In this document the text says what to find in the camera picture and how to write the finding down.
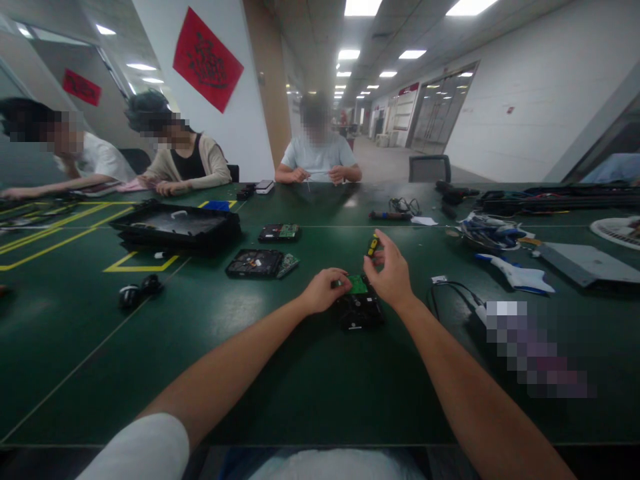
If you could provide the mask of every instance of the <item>black office chair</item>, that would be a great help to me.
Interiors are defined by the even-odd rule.
[[[142,175],[151,164],[147,152],[141,149],[119,149],[122,156],[130,164],[136,175]]]
[[[451,164],[446,155],[412,155],[409,157],[410,183],[451,182]]]
[[[227,164],[227,168],[231,174],[231,181],[234,183],[240,182],[240,166]]]

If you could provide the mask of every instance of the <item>beige cardigan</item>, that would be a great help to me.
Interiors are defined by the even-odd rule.
[[[212,138],[202,135],[199,148],[206,176],[189,180],[192,188],[205,189],[230,183],[231,174],[218,144]],[[171,158],[171,150],[158,150],[144,176],[166,181],[183,181]]]

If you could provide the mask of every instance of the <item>white paper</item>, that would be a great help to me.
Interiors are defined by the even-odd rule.
[[[421,225],[426,225],[428,227],[438,224],[438,222],[433,221],[431,217],[412,217],[411,221],[414,223],[419,223]]]

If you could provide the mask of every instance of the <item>red banner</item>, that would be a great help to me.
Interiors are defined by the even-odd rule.
[[[191,8],[178,37],[173,68],[222,113],[245,69]]]
[[[100,103],[102,88],[69,69],[65,70],[65,78],[62,82],[62,88],[65,92],[92,104],[94,107],[97,107],[98,103]]]
[[[413,85],[410,85],[407,88],[400,90],[400,92],[398,92],[398,96],[404,95],[405,93],[409,93],[410,91],[418,90],[419,86],[420,84],[416,82]]]

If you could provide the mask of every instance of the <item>table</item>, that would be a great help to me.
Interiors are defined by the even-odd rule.
[[[481,185],[521,189],[526,185]],[[526,301],[597,386],[595,399],[532,399],[517,383],[479,320],[453,292],[439,292],[443,324],[554,444],[631,443],[640,439],[640,302],[588,293],[526,251],[509,256],[543,268],[557,293],[512,291],[493,266],[473,258],[429,184],[276,185],[232,206],[243,239],[215,258],[155,260],[118,244],[107,222],[150,193],[113,194],[87,203],[56,229],[0,237],[0,283],[16,293],[0,300],[0,447],[104,445],[180,372],[210,349],[298,295],[325,267],[360,273],[374,227],[398,244],[414,292],[431,277],[462,281],[484,300]],[[198,206],[235,198],[237,185],[168,202]],[[417,198],[436,227],[371,221],[390,197]],[[471,210],[472,202],[460,206]],[[594,245],[640,268],[640,253],[606,242],[590,222],[625,216],[614,209],[522,217],[546,241]],[[298,223],[300,242],[280,249],[301,259],[284,279],[228,279],[240,248],[258,246],[267,223]],[[133,313],[118,310],[118,290],[148,271],[166,282],[158,298]],[[226,445],[426,445],[454,436],[404,326],[385,305],[387,323],[345,333],[328,313],[304,321],[276,352],[236,407],[207,438]]]

